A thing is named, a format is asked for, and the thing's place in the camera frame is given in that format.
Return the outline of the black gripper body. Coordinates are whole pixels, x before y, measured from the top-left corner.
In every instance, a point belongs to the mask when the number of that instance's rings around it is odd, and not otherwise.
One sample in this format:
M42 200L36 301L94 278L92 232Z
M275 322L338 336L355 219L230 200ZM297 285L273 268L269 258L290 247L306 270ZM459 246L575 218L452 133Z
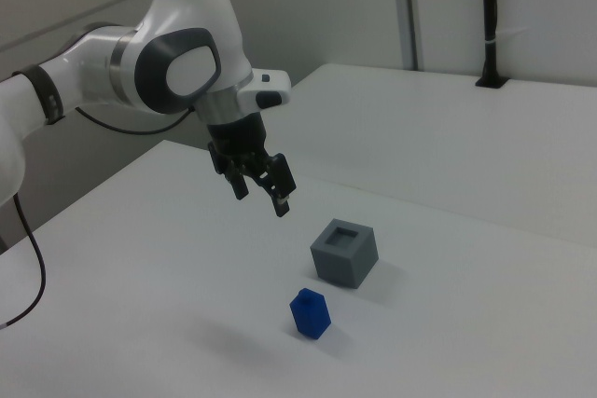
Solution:
M211 137L208 151L217 171L225 171L232 164L249 171L264 171L266 129L260 113L227 124L208 125Z

